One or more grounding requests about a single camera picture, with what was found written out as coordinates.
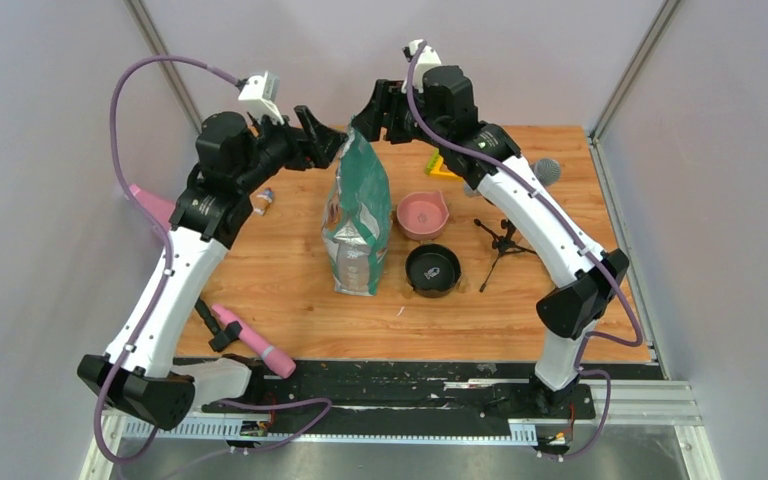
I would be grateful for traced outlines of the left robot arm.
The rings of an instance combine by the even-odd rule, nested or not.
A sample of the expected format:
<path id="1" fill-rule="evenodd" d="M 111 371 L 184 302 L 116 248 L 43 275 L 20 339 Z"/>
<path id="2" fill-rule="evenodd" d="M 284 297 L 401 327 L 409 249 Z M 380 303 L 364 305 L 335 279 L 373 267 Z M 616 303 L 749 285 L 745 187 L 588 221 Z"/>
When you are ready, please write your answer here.
<path id="1" fill-rule="evenodd" d="M 203 121 L 197 162 L 164 232 L 168 246 L 122 330 L 103 354 L 87 354 L 78 365 L 78 377 L 103 405 L 161 430 L 225 398 L 243 413 L 264 405 L 266 386 L 241 358 L 227 355 L 179 370 L 173 359 L 204 286 L 253 212 L 252 194 L 282 169 L 328 168 L 348 139 L 306 106 L 294 112 L 297 127 L 285 117 L 236 112 Z"/>

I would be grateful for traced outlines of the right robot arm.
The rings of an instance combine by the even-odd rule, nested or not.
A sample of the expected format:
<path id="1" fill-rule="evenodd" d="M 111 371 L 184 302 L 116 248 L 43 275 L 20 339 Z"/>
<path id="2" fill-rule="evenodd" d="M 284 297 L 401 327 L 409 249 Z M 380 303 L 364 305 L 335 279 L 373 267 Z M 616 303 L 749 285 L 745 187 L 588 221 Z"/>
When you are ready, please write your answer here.
<path id="1" fill-rule="evenodd" d="M 569 385 L 586 336 L 620 293 L 629 260 L 605 250 L 571 220 L 540 183 L 521 149 L 499 125 L 483 121 L 473 85 L 458 66 L 437 66 L 422 78 L 379 79 L 351 125 L 366 140 L 423 141 L 446 168 L 496 206 L 522 234 L 554 284 L 536 311 L 546 328 L 531 403 L 556 417 L 571 403 Z"/>

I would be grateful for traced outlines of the green dog food bag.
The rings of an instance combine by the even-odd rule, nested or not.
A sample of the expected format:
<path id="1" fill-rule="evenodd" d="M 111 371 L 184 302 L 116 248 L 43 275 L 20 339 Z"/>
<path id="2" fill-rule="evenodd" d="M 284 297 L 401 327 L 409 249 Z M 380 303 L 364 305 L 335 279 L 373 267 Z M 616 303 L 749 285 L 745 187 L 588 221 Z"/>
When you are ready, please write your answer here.
<path id="1" fill-rule="evenodd" d="M 348 130 L 326 201 L 321 234 L 334 290 L 374 296 L 383 276 L 392 228 L 389 177 L 374 148 Z"/>

